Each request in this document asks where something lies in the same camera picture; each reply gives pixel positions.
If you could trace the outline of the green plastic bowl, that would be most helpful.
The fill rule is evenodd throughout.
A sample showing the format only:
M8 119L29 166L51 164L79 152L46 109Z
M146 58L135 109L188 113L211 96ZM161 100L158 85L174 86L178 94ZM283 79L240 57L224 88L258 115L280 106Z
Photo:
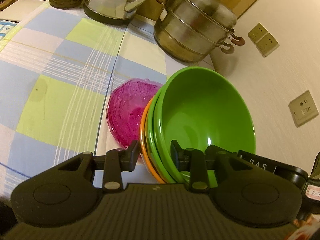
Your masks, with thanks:
M234 86L217 72L185 67L173 74L152 102L151 123L161 173L169 183L188 183L179 171L170 143L205 151L215 145L229 152L256 152L253 121Z
M167 183L176 183L176 180L172 178L172 176L169 174L169 172L164 167L161 158L159 156L156 142L153 135L153 111L155 110L155 105L158 100L158 97L160 96L161 91L159 90L156 95L153 97L152 103L150 105L147 118L146 118L146 124L145 124L145 134L146 134L146 140L148 144L149 149L149 157L151 158L151 161L156 168L159 175L167 182Z

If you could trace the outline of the pink transparent glass plate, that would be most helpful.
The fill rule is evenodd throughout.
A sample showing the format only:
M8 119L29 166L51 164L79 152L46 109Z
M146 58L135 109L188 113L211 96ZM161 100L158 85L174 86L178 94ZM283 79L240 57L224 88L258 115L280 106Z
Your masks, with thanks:
M116 88L110 96L106 120L119 145L127 148L139 139L139 127L144 109L162 84L149 79L130 79Z

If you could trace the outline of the white wooden chair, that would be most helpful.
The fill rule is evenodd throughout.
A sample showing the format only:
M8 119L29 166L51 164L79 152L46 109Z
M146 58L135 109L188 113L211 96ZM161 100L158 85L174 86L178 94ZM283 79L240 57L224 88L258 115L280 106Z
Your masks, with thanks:
M20 22L43 3L43 0L18 0L1 11L1 20Z

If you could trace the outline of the orange plastic bowl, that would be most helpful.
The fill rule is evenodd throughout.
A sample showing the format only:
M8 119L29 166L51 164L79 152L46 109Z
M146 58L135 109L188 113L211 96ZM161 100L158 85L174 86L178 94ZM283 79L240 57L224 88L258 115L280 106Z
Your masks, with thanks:
M155 180L160 184L166 184L167 182L159 175L159 173L157 172L156 168L154 167L151 161L151 158L149 157L149 149L148 149L148 144L146 140L145 124L146 124L146 118L147 118L147 114L148 114L150 105L152 103L152 100L153 100L153 97L149 100L146 107L144 108L142 118L140 121L140 127L139 127L140 156L148 172L153 176L153 178L155 178Z

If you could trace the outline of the checked pastel tablecloth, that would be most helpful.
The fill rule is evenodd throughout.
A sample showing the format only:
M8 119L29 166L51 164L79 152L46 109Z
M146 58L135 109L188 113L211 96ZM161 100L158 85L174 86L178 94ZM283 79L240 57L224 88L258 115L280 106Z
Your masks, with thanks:
M129 79L166 80L185 64L153 38L154 22L123 27L43 2L1 40L1 198L81 152L118 148L106 122Z

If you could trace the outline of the blue white patterned cloth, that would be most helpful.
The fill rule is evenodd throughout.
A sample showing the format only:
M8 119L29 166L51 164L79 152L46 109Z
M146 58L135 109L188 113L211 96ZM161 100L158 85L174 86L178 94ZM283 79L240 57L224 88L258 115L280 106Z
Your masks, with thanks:
M2 40L16 25L16 22L0 20L0 40Z

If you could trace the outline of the stacked stainless steamer pot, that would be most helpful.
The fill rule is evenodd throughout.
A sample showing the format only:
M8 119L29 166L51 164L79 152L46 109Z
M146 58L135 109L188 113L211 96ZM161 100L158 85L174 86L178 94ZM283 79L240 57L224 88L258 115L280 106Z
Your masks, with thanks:
M157 44L173 58L199 62L212 50L225 54L243 46L234 33L237 17L219 0L156 0L163 11L154 25Z

